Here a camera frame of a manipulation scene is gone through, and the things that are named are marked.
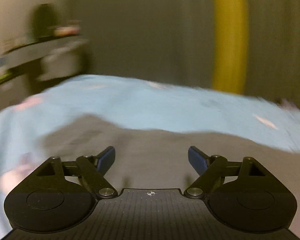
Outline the grey knit pants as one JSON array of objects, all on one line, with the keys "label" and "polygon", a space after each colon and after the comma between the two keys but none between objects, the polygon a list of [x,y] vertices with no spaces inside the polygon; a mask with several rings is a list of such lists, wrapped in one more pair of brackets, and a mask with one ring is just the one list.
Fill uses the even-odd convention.
[{"label": "grey knit pants", "polygon": [[291,191],[300,191],[300,154],[234,135],[127,129],[84,115],[46,135],[40,143],[48,157],[63,160],[96,155],[113,146],[116,159],[106,177],[117,189],[188,187],[197,175],[188,162],[187,151],[196,146],[208,155],[218,154],[229,161],[253,157]]}]

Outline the light blue mushroom bedsheet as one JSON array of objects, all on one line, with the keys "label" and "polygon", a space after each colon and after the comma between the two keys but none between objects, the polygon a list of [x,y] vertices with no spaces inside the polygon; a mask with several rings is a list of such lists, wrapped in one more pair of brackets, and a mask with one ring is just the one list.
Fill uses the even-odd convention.
[{"label": "light blue mushroom bedsheet", "polygon": [[[0,111],[0,239],[3,202],[48,156],[40,141],[84,115],[121,128],[222,133],[300,154],[300,110],[264,99],[112,76],[82,75]],[[298,211],[291,230],[300,237]]]}]

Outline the dark desk with clutter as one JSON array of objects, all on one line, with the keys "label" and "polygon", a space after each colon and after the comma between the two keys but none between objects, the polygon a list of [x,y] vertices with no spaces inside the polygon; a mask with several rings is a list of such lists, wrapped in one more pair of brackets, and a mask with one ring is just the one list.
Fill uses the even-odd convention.
[{"label": "dark desk with clutter", "polygon": [[40,4],[30,14],[30,42],[20,40],[6,49],[0,57],[0,84],[25,73],[22,66],[39,60],[42,73],[37,79],[45,82],[76,75],[80,72],[79,58],[87,39],[79,34],[79,27],[58,28],[58,15],[53,4]]}]

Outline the grey curtain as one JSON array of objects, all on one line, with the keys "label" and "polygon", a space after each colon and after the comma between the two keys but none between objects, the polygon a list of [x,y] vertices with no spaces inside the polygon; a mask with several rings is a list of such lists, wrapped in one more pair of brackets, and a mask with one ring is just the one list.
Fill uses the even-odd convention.
[{"label": "grey curtain", "polygon": [[[247,0],[244,95],[300,108],[300,0]],[[212,88],[213,0],[67,0],[90,72]]]}]

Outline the yellow curtain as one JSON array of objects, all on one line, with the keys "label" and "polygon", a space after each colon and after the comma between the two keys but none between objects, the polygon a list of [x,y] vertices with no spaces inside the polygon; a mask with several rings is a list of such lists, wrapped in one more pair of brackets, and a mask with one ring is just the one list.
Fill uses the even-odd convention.
[{"label": "yellow curtain", "polygon": [[247,73],[249,15],[247,0],[213,0],[215,51],[212,87],[243,94]]}]

